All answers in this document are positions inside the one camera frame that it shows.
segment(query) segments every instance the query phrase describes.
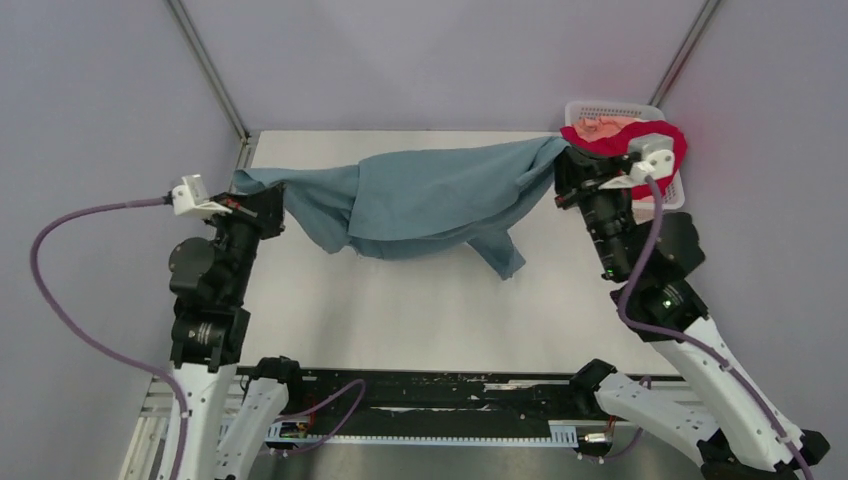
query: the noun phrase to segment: white plastic basket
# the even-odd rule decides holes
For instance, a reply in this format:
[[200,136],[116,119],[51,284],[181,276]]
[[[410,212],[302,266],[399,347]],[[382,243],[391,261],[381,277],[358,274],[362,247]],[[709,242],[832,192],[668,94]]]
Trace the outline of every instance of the white plastic basket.
[[[665,120],[665,115],[656,107],[638,103],[618,103],[600,101],[568,102],[565,106],[565,124],[573,125],[581,118],[598,116],[634,117],[641,120]],[[677,210],[683,206],[686,196],[683,194],[683,180],[680,172],[674,178],[663,195],[663,210]],[[633,216],[638,223],[650,220],[654,216],[654,199],[651,197],[633,202]]]

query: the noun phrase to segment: gray wall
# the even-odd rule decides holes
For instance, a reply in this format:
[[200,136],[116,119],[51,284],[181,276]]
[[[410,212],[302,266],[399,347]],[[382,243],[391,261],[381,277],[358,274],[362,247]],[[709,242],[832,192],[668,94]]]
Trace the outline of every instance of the gray wall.
[[[81,207],[226,185],[238,149],[161,1],[0,7],[0,476],[115,478],[148,375],[73,337],[39,297],[30,242]],[[166,261],[202,229],[166,208],[105,214],[44,245],[47,281],[86,329],[167,362]]]
[[251,130],[550,131],[648,101],[701,3],[186,0]]
[[848,468],[846,21],[845,2],[726,2],[664,107],[691,144],[695,284],[772,400],[841,451],[825,480]]

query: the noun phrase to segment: teal fabric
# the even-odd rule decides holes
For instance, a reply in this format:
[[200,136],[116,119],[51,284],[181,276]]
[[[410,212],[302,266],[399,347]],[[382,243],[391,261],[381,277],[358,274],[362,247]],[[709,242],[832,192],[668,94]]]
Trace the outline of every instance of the teal fabric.
[[549,190],[567,145],[543,137],[392,152],[326,170],[251,168],[237,171],[234,185],[253,193],[284,182],[286,210],[328,253],[350,246],[398,260],[468,243],[507,279],[525,263],[507,230]]

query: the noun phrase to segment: garment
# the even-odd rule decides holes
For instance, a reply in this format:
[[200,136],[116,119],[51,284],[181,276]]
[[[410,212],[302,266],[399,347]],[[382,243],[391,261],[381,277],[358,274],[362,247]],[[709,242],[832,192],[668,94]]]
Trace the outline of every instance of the garment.
[[633,117],[601,115],[596,118],[581,118],[572,127],[580,138],[587,142],[594,142],[602,138],[612,137],[618,134],[622,128],[638,121],[640,121],[638,118]]
[[[683,133],[674,125],[662,120],[634,122],[622,128],[620,132],[612,137],[601,138],[595,141],[584,140],[577,133],[577,130],[571,126],[561,128],[560,132],[562,133],[563,138],[568,140],[569,143],[578,147],[583,147],[586,150],[600,155],[624,155],[627,153],[627,146],[630,143],[630,140],[634,138],[651,133],[668,135],[674,140],[672,150],[674,151],[675,172],[680,169],[680,164],[683,162],[683,157],[686,155],[687,145],[686,138],[683,136]],[[674,175],[669,175],[668,177],[657,180],[657,185],[659,185],[662,193],[665,193],[665,189],[668,188],[673,179]],[[639,200],[650,197],[651,189],[647,185],[640,185],[632,189],[632,194],[634,200]]]
[[553,160],[568,143],[543,137],[480,148],[375,155],[327,170],[237,171],[243,193],[286,183],[286,210],[328,253],[350,246],[397,260],[467,242],[501,276],[525,261],[507,230],[553,182]]

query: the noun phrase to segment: pink cloth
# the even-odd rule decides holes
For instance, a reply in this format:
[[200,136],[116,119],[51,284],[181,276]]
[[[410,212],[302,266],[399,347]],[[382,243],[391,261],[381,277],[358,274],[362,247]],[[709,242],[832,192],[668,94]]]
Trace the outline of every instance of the pink cloth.
[[596,118],[581,118],[572,127],[577,132],[577,136],[587,142],[594,142],[602,138],[612,137],[618,134],[622,128],[638,121],[638,118],[633,117],[600,116]]

